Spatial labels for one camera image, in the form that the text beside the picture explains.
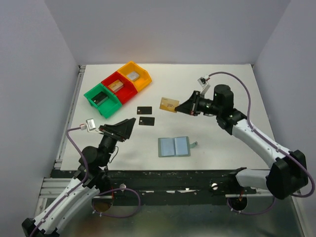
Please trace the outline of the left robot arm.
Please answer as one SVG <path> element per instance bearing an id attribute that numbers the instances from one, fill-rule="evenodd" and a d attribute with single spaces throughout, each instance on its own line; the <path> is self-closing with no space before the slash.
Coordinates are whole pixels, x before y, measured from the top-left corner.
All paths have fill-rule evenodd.
<path id="1" fill-rule="evenodd" d="M 112 193 L 108 177 L 108 164 L 118 154 L 117 142 L 124 142 L 131 136 L 135 118 L 125 119 L 114 125 L 104 124 L 96 127 L 93 119 L 88 119 L 78 127 L 66 131 L 66 137 L 80 155 L 80 165 L 67 187 L 37 217 L 27 218 L 22 229 L 27 237 L 58 237 L 62 224 L 65 224 L 78 211 L 79 207 L 96 195 Z M 87 146 L 80 150 L 69 133 L 85 130 L 102 135 L 98 147 Z"/>

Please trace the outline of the dark credit card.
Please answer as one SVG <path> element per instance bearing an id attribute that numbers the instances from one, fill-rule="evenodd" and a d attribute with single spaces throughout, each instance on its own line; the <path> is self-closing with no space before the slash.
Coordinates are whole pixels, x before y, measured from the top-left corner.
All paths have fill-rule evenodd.
<path id="1" fill-rule="evenodd" d="M 154 126 L 155 118 L 154 117 L 139 117 L 139 125 Z"/>
<path id="2" fill-rule="evenodd" d="M 152 106 L 140 106 L 137 107 L 137 114 L 138 115 L 151 115 L 153 112 Z"/>

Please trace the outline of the green card holder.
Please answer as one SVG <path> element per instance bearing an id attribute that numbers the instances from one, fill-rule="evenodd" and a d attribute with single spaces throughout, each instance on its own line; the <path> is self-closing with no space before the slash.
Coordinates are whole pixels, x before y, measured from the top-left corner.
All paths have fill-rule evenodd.
<path id="1" fill-rule="evenodd" d="M 191 155 L 191 149 L 197 145 L 197 141 L 190 144 L 188 136 L 158 138 L 158 156 L 160 158 L 189 157 Z"/>

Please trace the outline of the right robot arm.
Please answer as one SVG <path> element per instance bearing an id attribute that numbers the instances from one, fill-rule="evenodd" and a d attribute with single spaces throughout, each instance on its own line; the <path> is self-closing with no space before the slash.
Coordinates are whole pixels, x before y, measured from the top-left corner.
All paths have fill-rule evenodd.
<path id="1" fill-rule="evenodd" d="M 175 111 L 197 116 L 215 116 L 218 125 L 230 135 L 251 148 L 268 166 L 268 170 L 240 168 L 227 181 L 228 190 L 234 194 L 246 187 L 268 190 L 274 197 L 285 199 L 308 184 L 304 172 L 305 155 L 278 145 L 266 135 L 259 135 L 247 116 L 234 108 L 234 94 L 224 84 L 215 86 L 213 99 L 206 99 L 194 91 L 190 98 L 178 105 Z"/>

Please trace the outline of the gold credit card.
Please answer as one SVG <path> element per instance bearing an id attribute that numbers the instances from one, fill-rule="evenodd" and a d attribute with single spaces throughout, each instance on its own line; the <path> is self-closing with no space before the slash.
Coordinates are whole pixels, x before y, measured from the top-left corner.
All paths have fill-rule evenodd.
<path id="1" fill-rule="evenodd" d="M 179 104 L 180 102 L 178 100 L 162 97 L 159 108 L 164 111 L 176 113 L 175 108 L 179 106 Z"/>

